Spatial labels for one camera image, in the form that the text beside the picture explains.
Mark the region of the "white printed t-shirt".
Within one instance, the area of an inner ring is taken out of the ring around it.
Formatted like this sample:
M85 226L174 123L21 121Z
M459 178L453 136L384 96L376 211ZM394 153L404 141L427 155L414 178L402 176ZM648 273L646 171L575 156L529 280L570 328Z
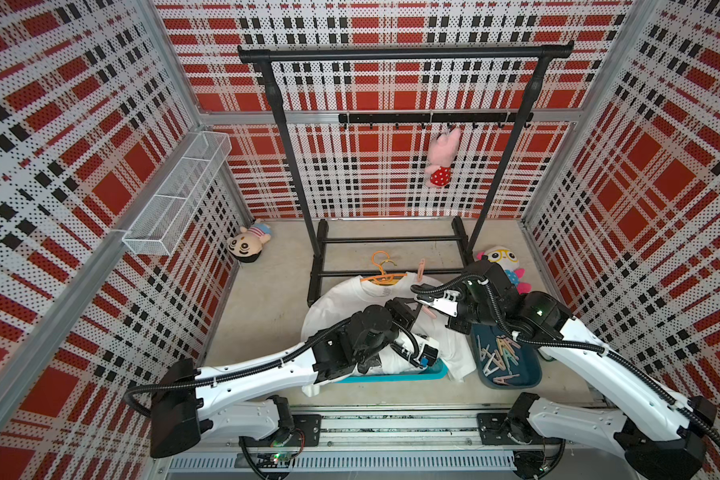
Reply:
M395 297L411 298L413 292L410 287L414 284L427 283L437 285L439 282L425 276L422 282L417 282L415 273L407 273L406 277L393 286L377 286L361 281L357 276L345 280L324 293L308 310L301 329L301 339L307 340L316 332L328 328L333 324L350 317L352 314L364 310L370 305L384 305ZM417 335L426 335L436 342L439 348L439 360L448 368L448 377L461 382L476 370L476 364L467 337L446 327L447 317L440 313L436 320L424 313L420 313L413 327ZM391 348L380 351L371 360L367 373L356 371L356 376L362 375L395 375L403 372L416 372L406 360L399 357Z

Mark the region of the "pink clothespin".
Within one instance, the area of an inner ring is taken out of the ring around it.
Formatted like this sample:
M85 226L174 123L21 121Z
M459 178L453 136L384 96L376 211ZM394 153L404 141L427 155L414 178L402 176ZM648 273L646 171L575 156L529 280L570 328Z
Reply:
M425 273L425 268L426 268L426 259L422 258L418 264L418 269L417 269L417 280L416 281L419 283L422 282L422 279L423 279L423 276Z
M421 312L426 314L427 316L429 316L431 319L436 320L438 318L438 315L433 310L429 309L427 306L420 305L420 307L421 307Z

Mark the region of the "orange plastic hanger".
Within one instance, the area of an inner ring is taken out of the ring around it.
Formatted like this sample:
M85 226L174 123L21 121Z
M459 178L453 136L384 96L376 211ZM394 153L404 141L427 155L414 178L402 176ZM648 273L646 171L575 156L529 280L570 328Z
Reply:
M393 286L406 277L405 272L393 272L388 269L389 266L396 267L397 263L384 250L374 252L371 255L371 263L377 268L378 272L363 276L362 282L377 286Z

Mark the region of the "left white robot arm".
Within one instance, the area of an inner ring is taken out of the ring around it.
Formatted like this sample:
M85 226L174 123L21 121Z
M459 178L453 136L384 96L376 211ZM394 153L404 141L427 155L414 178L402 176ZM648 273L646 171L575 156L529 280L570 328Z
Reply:
M413 333L418 316L409 301L394 298L277 354L222 367L198 368L182 359L158 383L129 388L123 401L149 420L154 459L184 453L212 437L283 442L296 424L279 390L341 381L384 350L406 367L432 367L439 343Z

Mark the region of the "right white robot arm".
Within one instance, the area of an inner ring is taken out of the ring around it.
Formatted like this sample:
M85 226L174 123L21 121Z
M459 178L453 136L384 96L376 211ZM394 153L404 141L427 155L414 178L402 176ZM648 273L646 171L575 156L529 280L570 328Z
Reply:
M417 302L446 315L449 328L468 333L476 325L497 326L514 342L566 365L613 405L597 411L523 393L506 416L515 440L556 438L596 448L645 479L691 479L709 443L720 451L714 404L653 379L550 294L520 292L499 264L476 261L440 286L411 290Z

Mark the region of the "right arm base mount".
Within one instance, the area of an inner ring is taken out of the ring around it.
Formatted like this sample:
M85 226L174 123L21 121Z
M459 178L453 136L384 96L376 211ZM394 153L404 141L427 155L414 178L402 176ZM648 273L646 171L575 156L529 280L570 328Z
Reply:
M477 415L477 430L485 446L559 446L561 439L542 437L529 425L508 420L506 412Z

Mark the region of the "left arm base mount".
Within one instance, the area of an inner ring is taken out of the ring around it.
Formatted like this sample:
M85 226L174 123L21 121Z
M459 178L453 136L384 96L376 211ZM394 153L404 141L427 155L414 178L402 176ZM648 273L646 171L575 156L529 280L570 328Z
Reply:
M297 414L274 433L256 440L244 437L248 447L316 447L321 436L323 417L319 414Z

